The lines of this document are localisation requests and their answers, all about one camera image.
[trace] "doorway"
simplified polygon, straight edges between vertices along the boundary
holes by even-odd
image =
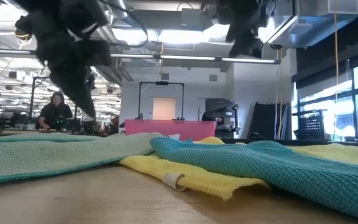
[[[177,99],[169,97],[154,97],[153,119],[172,120],[175,119]]]

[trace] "teal towel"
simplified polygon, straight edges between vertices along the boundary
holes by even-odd
[[[0,182],[73,172],[152,152],[159,134],[115,134],[87,142],[0,143]]]
[[[0,137],[0,142],[16,142],[16,141],[93,141],[101,137],[96,136],[81,136],[64,133],[28,133],[28,134],[13,134],[10,136]]]
[[[160,157],[211,172],[259,178],[314,202],[358,217],[358,166],[293,152],[278,143],[206,145],[155,138]]]

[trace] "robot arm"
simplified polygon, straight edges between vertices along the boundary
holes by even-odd
[[[227,42],[234,45],[230,57],[240,54],[257,58],[262,56],[263,43],[258,36],[258,28],[266,27],[273,16],[278,0],[204,0],[201,10],[212,7],[220,24],[230,24]]]
[[[110,47],[103,40],[89,40],[99,26],[108,23],[97,0],[15,0],[28,15],[16,22],[16,36],[37,39],[37,58],[47,64],[50,79],[85,113],[95,117],[90,88],[86,84],[93,65],[111,63]],[[76,41],[69,29],[81,40]]]

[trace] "table surface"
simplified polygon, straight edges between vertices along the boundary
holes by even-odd
[[[0,223],[358,223],[358,219],[261,187],[234,198],[176,192],[121,166],[0,184]]]

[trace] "yellow towel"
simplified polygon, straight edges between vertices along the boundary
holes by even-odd
[[[216,137],[208,137],[195,143],[224,144],[222,140]],[[326,146],[292,146],[289,148],[309,156],[358,165],[358,147],[356,146],[343,146],[333,143]],[[223,200],[231,198],[233,191],[239,187],[262,185],[270,188],[266,182],[260,179],[240,178],[212,173],[193,165],[161,159],[156,153],[150,156],[130,156],[121,160],[120,164],[160,180],[167,173],[184,174],[185,176],[178,180],[178,185],[219,196]]]
[[[130,156],[121,160],[120,164],[136,171],[152,175],[160,180],[162,180],[167,173],[184,174],[185,176],[178,180],[178,185],[219,196],[223,198],[223,200],[231,198],[233,191],[239,187],[257,184],[269,188],[269,185],[260,179],[240,178],[212,173],[193,165],[161,159],[156,154],[152,154],[151,156]]]
[[[358,147],[332,143],[325,146],[287,146],[295,152],[358,165]]]

